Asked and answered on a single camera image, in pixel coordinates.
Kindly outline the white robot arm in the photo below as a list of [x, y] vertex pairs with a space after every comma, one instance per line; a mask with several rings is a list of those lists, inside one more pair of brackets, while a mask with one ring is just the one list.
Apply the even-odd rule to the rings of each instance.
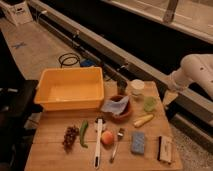
[[197, 83], [213, 100], [213, 54], [190, 54], [180, 67], [168, 76], [167, 86], [172, 91], [183, 91]]

